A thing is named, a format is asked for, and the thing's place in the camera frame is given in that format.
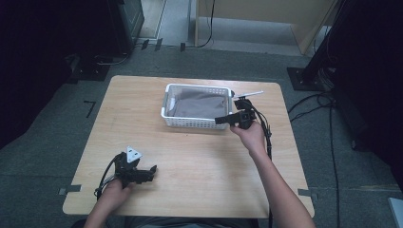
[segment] floor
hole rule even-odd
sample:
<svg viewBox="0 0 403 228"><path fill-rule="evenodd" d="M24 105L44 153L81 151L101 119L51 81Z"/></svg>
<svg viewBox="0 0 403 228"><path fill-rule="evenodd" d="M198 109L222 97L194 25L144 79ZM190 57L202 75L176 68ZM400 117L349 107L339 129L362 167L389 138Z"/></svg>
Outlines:
<svg viewBox="0 0 403 228"><path fill-rule="evenodd" d="M195 2L143 0L145 22L139 42L149 39L152 44L157 39L163 39L163 45L179 47L181 43L186 43L187 47L193 47ZM210 18L200 20L199 45L205 44L209 37L209 22ZM306 56L315 54L326 30L327 28L321 30ZM212 39L205 48L301 56L290 25L271 22L213 18Z"/></svg>

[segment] black cable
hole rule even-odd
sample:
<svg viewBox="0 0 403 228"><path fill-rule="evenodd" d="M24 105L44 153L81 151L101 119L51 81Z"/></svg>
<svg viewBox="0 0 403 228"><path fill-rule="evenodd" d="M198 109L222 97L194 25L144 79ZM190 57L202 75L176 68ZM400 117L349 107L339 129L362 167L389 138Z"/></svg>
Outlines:
<svg viewBox="0 0 403 228"><path fill-rule="evenodd" d="M272 160L272 143L270 141L270 137L272 136L272 133L270 131L270 125L267 123L266 117L261 112L259 112L252 104L246 102L243 99L240 99L240 101L242 101L246 105L249 105L249 107L252 108L255 111L255 113L258 115L261 128L263 129L264 138L266 139L267 155L269 156L270 160Z"/></svg>
<svg viewBox="0 0 403 228"><path fill-rule="evenodd" d="M110 180L110 181L108 181L107 183L104 183L104 180L105 180L105 176L106 176L106 174L107 174L107 171L109 171L110 166L116 161L116 159L118 158L118 156L119 156L119 155L115 156L115 158L113 158L113 160L110 161L110 163L109 163L109 165L107 166L107 168L106 168L104 174L102 175L102 178L101 178L101 182L100 182L99 187L98 187L97 189L95 189L94 195L97 197L97 200L101 197L102 191L103 191L104 187L105 187L109 182L112 181L112 180Z"/></svg>
<svg viewBox="0 0 403 228"><path fill-rule="evenodd" d="M333 145L332 109L333 109L333 107L330 106L330 111L329 111L330 148L332 151L333 169L335 172L335 181L336 181L336 217L337 217L337 228L338 228L338 227L340 227L340 192L338 189L338 174L337 174L336 159L335 159L335 149L334 149L334 145Z"/></svg>
<svg viewBox="0 0 403 228"><path fill-rule="evenodd" d="M332 162L333 162L333 169L334 169L334 173L335 173L335 182L336 182L336 219L337 219L337 228L340 227L340 192L339 192L339 184L338 184L338 174L337 174L337 167L336 167L336 158L335 158L335 147L334 147L334 143L333 143L333 117L332 117L332 112L333 112L333 106L335 104L335 100L324 96L324 94L326 94L326 92L324 93L320 93L320 94L315 94L315 95L311 95L308 96L304 99L301 99L299 102L297 102L296 104L294 104L292 106L292 108L290 108L290 110L288 111L288 113L290 113L297 105L302 104L303 102L309 100L310 98L313 97L317 97L317 103L319 104L318 107L311 109L310 111L307 112L303 112L303 113L299 113L296 115L296 117L294 119L292 119L290 122L292 122L293 120L302 117L305 114L311 113L315 110L318 110L322 107L329 107L329 130L330 130L330 147L331 147L331 152L332 152ZM328 104L322 104L320 102L319 98L326 98L329 100Z"/></svg>
<svg viewBox="0 0 403 228"><path fill-rule="evenodd" d="M207 42L204 43L204 45L197 46L196 48L203 48L210 42L211 37L213 37L213 17L214 17L214 6L215 5L216 5L216 0L213 0L213 7L211 8L211 16L210 16L210 37L208 37L208 40L207 40Z"/></svg>
<svg viewBox="0 0 403 228"><path fill-rule="evenodd" d="M333 30L334 30L334 29L333 29L333 26L335 25L336 20L338 19L339 15L340 15L340 13L341 13L341 11L342 11L342 9L345 7L344 5L345 5L346 2L347 2L347 0L342 0L341 3L339 4L339 7L338 7L338 9L337 9L336 16L335 16L334 21L333 21L333 24L331 25L332 28L329 30L329 33L328 33L328 28L329 28L329 26L326 27L325 38L324 38L323 41L322 41L322 43L325 42L323 45L325 46L324 54L326 55L326 57L323 57L323 59L320 61L319 67L322 67L322 66L323 66L323 63L325 63L327 60L329 60L330 63L332 63L332 64L336 64L336 63L338 62L337 56L332 55L332 54L330 53L330 51L329 51L329 44L330 44L330 38L331 38L332 33L333 33Z"/></svg>
<svg viewBox="0 0 403 228"><path fill-rule="evenodd" d="M99 58L99 57L102 57L101 55L96 55L96 56L94 56L94 58L95 59L97 59L97 58ZM119 64L121 64L122 62L124 62L126 59L128 58L128 54L125 54L125 57L121 60L121 61L118 61L118 62L109 62L109 63L98 63L97 62L97 65L99 65L99 66L114 66L114 65L119 65Z"/></svg>

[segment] gray carpet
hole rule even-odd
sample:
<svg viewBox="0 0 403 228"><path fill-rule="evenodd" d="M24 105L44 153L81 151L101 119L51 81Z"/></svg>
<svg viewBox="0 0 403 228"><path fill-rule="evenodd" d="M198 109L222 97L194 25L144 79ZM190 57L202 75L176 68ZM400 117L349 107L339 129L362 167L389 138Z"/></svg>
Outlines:
<svg viewBox="0 0 403 228"><path fill-rule="evenodd" d="M162 47L135 49L112 66L104 82L63 85L29 131L0 151L0 226L70 227L84 217L62 211L60 187L71 183L108 83L114 75L274 82L287 107L314 92L294 91L287 67L305 67L310 59L259 53ZM87 116L91 104L94 110ZM304 103L291 114L315 107ZM371 152L350 147L347 126L333 110L334 149L339 186L340 227L395 227L388 198L403 199L388 165ZM329 109L322 108L292 124L308 186L314 193L317 227L336 227L336 180L330 147ZM122 218L112 218L114 227ZM267 226L267 220L260 222Z"/></svg>

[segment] black stand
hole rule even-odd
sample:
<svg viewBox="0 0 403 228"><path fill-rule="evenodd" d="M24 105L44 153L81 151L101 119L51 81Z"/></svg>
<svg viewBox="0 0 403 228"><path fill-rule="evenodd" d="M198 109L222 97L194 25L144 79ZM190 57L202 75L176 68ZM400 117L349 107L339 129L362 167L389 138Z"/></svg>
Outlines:
<svg viewBox="0 0 403 228"><path fill-rule="evenodd" d="M69 79L70 83L76 84L79 80L103 82L109 71L109 65L99 65L100 59L95 59L93 55L82 55L77 66ZM103 62L111 63L111 58L103 58Z"/></svg>
<svg viewBox="0 0 403 228"><path fill-rule="evenodd" d="M288 76L294 90L324 91L321 81L315 77L313 80L306 80L303 77L304 68L287 67Z"/></svg>

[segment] finger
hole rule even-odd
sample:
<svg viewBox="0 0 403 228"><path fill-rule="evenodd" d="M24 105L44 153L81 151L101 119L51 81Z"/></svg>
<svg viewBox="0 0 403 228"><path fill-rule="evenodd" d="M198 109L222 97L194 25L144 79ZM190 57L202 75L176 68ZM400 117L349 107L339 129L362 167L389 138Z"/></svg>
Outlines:
<svg viewBox="0 0 403 228"><path fill-rule="evenodd" d="M239 134L240 134L240 131L241 131L241 129L240 129L239 127L233 126L233 125L230 126L229 129L230 129L233 133L235 133L236 135L239 135Z"/></svg>
<svg viewBox="0 0 403 228"><path fill-rule="evenodd" d="M134 189L134 186L136 186L135 182L131 182L130 184L127 185L126 188L128 188L130 191Z"/></svg>
<svg viewBox="0 0 403 228"><path fill-rule="evenodd" d="M106 187L108 187L108 188L113 188L113 187L115 187L115 186L122 186L121 180L119 180L119 179L114 179L114 180L112 180L111 182L109 182Z"/></svg>

